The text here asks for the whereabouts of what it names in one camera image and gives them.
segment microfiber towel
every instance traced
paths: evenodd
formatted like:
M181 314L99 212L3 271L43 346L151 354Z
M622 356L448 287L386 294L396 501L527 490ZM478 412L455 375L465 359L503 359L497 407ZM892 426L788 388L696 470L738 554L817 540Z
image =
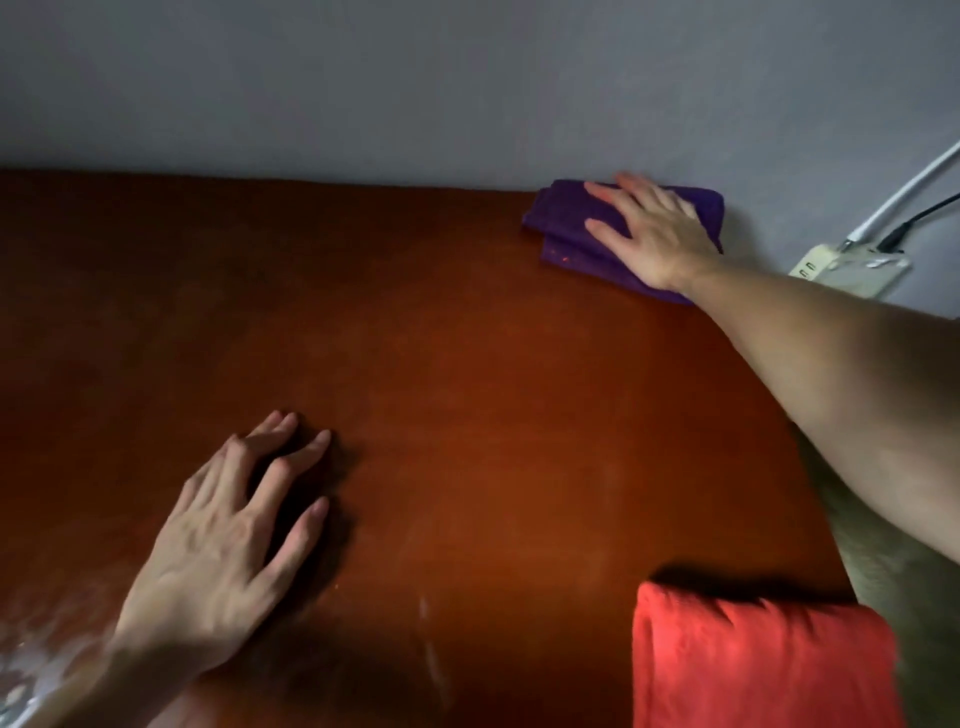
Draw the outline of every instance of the microfiber towel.
M740 604L646 583L634 728L903 728L896 652L867 607Z
M723 196L700 187L666 189L673 190L696 207L707 235L722 253ZM523 216L523 225L544 233L541 260L663 301L690 303L678 293L651 288L631 273L606 246L587 232L584 221L589 217L603 220L620 233L630 235L623 216L612 206L591 197L584 189L583 181L578 180L556 180L542 189L530 211Z

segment electrical outlet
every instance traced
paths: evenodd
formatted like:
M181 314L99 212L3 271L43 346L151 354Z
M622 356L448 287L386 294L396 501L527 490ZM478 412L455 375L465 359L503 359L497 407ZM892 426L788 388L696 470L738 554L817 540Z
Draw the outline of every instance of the electrical outlet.
M790 275L872 299L910 266L910 258L903 253L877 253L866 246L840 253L829 245L818 245L804 255Z

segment black cable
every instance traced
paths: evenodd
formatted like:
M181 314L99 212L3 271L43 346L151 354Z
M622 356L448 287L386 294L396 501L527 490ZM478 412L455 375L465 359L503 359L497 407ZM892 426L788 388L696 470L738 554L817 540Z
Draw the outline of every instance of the black cable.
M932 215L941 207L946 207L950 203L955 203L957 200L960 200L960 192L957 192L951 197L947 197L945 200L942 200L933 207L928 207L923 212L918 212L905 223L898 225L893 230L888 232L887 235L880 241L879 245L876 246L876 251L878 253L895 253L900 249L900 243L903 241L903 238L906 237L906 234L910 232L910 229L913 227L914 223L923 220L927 215Z

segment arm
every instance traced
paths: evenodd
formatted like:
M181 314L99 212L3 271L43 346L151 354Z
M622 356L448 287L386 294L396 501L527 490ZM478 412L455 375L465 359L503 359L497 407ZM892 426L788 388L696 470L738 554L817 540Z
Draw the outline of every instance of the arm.
M26 728L144 726L194 678L240 649L287 592L324 522L326 499L320 498L261 566L291 483L320 461L330 442L325 430L274 460L248 502L257 460L296 428L294 415L274 412L247 437L230 437L186 481L104 656L53 693Z
M633 239L597 221L588 230L649 285L699 305L880 515L960 562L960 326L737 268L692 206L642 178L617 181L588 190Z

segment purple cloth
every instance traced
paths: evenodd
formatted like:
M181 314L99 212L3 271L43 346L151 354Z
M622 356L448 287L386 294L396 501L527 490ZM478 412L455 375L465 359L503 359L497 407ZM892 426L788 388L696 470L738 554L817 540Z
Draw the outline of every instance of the purple cloth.
M707 235L717 250L723 253L720 245L720 228L724 215L723 195L700 187L666 189L672 189L696 207ZM523 225L544 233L540 260L608 280L662 301L690 303L679 293L651 288L631 273L616 255L587 232L584 221L589 217L602 220L614 230L630 236L623 216L612 206L590 196L584 189L583 182L578 180L556 180L542 189L530 211L523 216Z

